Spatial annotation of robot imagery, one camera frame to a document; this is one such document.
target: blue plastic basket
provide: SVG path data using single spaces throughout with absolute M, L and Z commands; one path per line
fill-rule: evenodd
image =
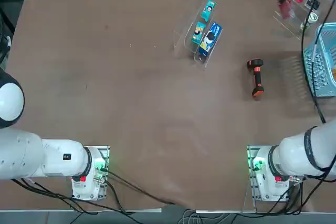
M 303 51 L 304 67 L 308 77 L 311 91 L 312 69 L 311 57 L 314 48 L 313 42 Z M 314 61 L 314 83 L 317 97 L 334 97 L 336 96 L 336 82 L 332 76 L 331 69 L 336 64 L 336 23 L 325 23 L 318 39 L 317 50 Z

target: blue snack box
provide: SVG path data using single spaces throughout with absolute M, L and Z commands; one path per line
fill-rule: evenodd
M 216 5 L 216 2 L 215 1 L 212 1 L 212 0 L 208 0 L 206 2 L 206 5 L 201 13 L 201 17 L 204 18 L 204 20 L 206 22 L 208 22 L 209 20 L 209 17 L 210 17 L 210 14 L 211 14 L 211 11 L 212 9 L 215 7 Z
M 199 52 L 201 55 L 204 55 L 205 57 L 208 55 L 209 51 L 212 49 L 212 47 L 216 44 L 216 41 L 218 39 L 218 36 L 221 34 L 222 27 L 217 24 L 213 23 L 210 30 L 204 37 Z
M 203 24 L 202 22 L 197 22 L 194 34 L 191 37 L 191 41 L 193 43 L 196 43 L 198 45 L 201 43 L 202 32 L 203 32 L 204 28 L 205 28 L 205 24 Z

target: white robotic arm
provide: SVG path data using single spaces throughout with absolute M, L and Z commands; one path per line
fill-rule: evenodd
M 0 179 L 70 176 L 73 197 L 105 198 L 100 169 L 108 168 L 108 146 L 83 147 L 72 140 L 41 139 L 7 128 L 21 117 L 24 105 L 20 84 L 0 69 Z
M 323 174 L 336 154 L 336 120 L 287 137 L 279 145 L 263 146 L 253 159 L 261 200 L 277 201 L 289 186 L 289 176 Z M 329 177 L 336 176 L 333 166 Z
M 71 177 L 73 196 L 82 200 L 105 198 L 107 162 L 97 147 L 72 140 L 41 139 L 38 135 L 0 130 L 0 179 Z

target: floor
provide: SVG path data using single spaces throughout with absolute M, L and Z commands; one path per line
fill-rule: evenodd
M 171 224 L 180 220 L 183 215 L 184 209 L 181 207 L 169 206 L 162 209 L 162 213 L 138 213 L 133 214 L 132 217 L 144 224 L 161 223 Z M 76 217 L 77 213 L 74 212 L 1 212 L 0 219 L 2 224 L 16 224 L 16 223 L 35 223 L 35 224 L 68 224 L 71 223 Z M 216 217 L 218 214 L 203 215 L 204 217 Z M 231 223 L 234 215 L 229 216 L 222 224 Z M 235 224 L 332 224 L 334 223 L 334 214 L 301 214 L 299 216 L 278 216 L 278 217 L 265 217 L 258 219 L 247 219 L 238 217 L 235 219 Z M 206 220 L 203 219 L 205 224 L 218 224 L 219 220 Z M 75 224 L 104 224 L 104 223 L 122 223 L 132 224 L 132 220 L 127 220 L 126 217 L 115 212 L 102 212 L 93 216 L 80 216 Z
M 0 6 L 8 15 L 9 19 L 15 25 L 19 16 L 23 0 L 2 0 Z M 182 217 L 185 209 L 176 206 L 168 206 L 163 208 L 162 213 L 137 213 L 132 215 L 136 220 L 150 224 L 150 223 L 177 223 Z M 36 223 L 36 224 L 57 224 L 57 223 L 71 223 L 78 216 L 74 212 L 0 212 L 0 220 L 2 224 L 8 223 Z M 239 223 L 334 223 L 334 214 L 301 214 L 300 216 L 279 216 L 266 217 L 260 219 L 246 219 L 238 217 L 235 224 Z M 221 223 L 230 223 L 233 216 L 228 217 Z M 102 212 L 97 216 L 83 215 L 76 220 L 76 224 L 85 223 L 132 223 L 122 215 L 115 212 Z M 218 224 L 217 220 L 205 220 L 204 223 Z

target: clear acrylic stand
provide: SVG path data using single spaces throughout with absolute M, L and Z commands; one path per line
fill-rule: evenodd
M 203 41 L 204 36 L 207 34 L 211 25 L 215 22 L 214 13 L 216 12 L 216 7 L 212 10 L 208 22 L 206 22 L 202 17 L 202 11 L 206 5 L 207 0 L 190 0 L 189 7 L 187 8 L 184 16 L 180 19 L 179 23 L 176 25 L 174 29 L 174 55 L 176 57 L 188 56 L 195 60 L 198 66 L 205 70 L 208 65 L 209 59 L 211 57 L 212 52 L 214 51 L 218 40 L 220 39 L 221 34 L 218 35 L 216 44 L 208 53 L 207 57 L 199 57 L 198 49 L 199 45 L 197 43 L 192 42 L 192 36 L 195 32 L 196 26 L 198 22 L 202 22 L 206 25 L 202 32 Z
M 279 10 L 274 11 L 273 17 L 297 39 L 301 39 L 302 31 L 300 30 L 300 26 L 303 22 L 305 22 L 304 20 L 307 18 L 309 10 L 304 6 L 302 7 L 295 0 L 291 1 L 292 10 L 295 14 L 293 17 L 283 19 Z M 311 30 L 311 27 L 309 29 L 306 29 L 304 33 L 307 35 L 309 33 L 309 30 Z
M 279 9 L 276 9 L 273 15 L 273 18 L 277 22 L 279 22 L 284 27 L 284 29 L 288 30 L 292 35 L 294 35 L 299 40 L 301 40 L 302 38 L 302 30 L 300 29 L 300 26 L 302 23 L 305 22 L 305 19 L 308 17 L 308 13 L 310 10 L 310 8 L 306 6 L 306 2 L 307 0 L 303 0 L 302 3 L 298 3 L 295 0 L 291 0 L 292 10 L 295 13 L 295 16 L 293 18 L 283 19 Z M 306 30 L 304 31 L 305 36 L 314 35 L 314 31 L 322 23 L 320 12 L 314 9 L 313 12 L 315 12 L 319 16 L 319 19 L 315 24 L 312 24 L 309 28 L 306 28 Z

